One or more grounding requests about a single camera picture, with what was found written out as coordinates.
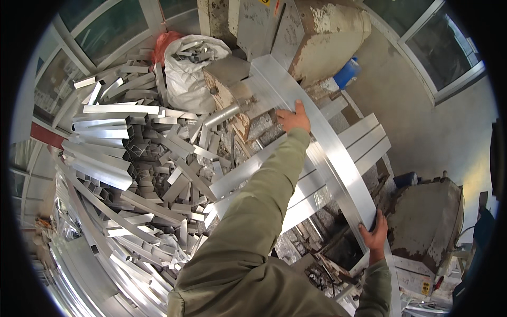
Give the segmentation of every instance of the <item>person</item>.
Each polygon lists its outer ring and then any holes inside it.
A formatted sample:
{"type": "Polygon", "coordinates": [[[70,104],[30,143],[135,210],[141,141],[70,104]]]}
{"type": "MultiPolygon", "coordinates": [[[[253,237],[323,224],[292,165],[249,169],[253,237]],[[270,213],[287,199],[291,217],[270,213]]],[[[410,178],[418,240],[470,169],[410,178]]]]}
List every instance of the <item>person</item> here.
{"type": "MultiPolygon", "coordinates": [[[[268,257],[282,229],[310,143],[310,121],[300,100],[296,113],[278,110],[287,139],[232,201],[209,239],[180,271],[169,293],[167,316],[348,316],[342,306],[268,257]]],[[[359,230],[370,266],[355,316],[388,316],[390,272],[383,246],[387,222],[377,212],[375,230],[359,230]]]]}

